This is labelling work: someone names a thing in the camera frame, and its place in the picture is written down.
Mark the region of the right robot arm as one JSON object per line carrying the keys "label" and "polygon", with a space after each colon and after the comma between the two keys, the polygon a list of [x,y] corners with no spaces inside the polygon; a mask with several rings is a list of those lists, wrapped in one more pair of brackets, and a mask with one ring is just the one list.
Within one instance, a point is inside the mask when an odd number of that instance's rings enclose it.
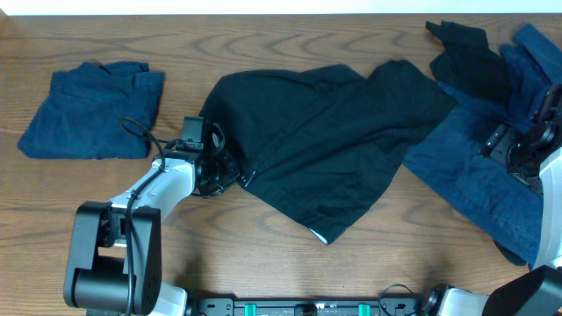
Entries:
{"label": "right robot arm", "polygon": [[430,292],[422,315],[553,315],[561,308],[561,120],[543,121],[526,134],[499,126],[483,155],[543,198],[541,237],[530,271],[490,295],[450,285]]}

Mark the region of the black shorts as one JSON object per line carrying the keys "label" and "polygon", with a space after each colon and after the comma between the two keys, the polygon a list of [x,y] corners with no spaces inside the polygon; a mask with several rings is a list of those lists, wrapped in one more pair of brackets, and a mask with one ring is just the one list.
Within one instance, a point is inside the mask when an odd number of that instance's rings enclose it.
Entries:
{"label": "black shorts", "polygon": [[239,185],[330,244],[455,104],[409,61],[388,61],[368,76],[342,64],[226,75],[201,113],[224,132]]}

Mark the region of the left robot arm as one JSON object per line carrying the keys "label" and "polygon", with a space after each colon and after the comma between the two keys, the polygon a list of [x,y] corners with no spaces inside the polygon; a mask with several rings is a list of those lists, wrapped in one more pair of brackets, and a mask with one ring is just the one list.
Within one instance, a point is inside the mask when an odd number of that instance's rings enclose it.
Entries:
{"label": "left robot arm", "polygon": [[214,197],[239,175],[232,155],[167,150],[130,189],[76,211],[63,297],[96,315],[188,315],[186,290],[162,280],[162,222],[188,196]]}

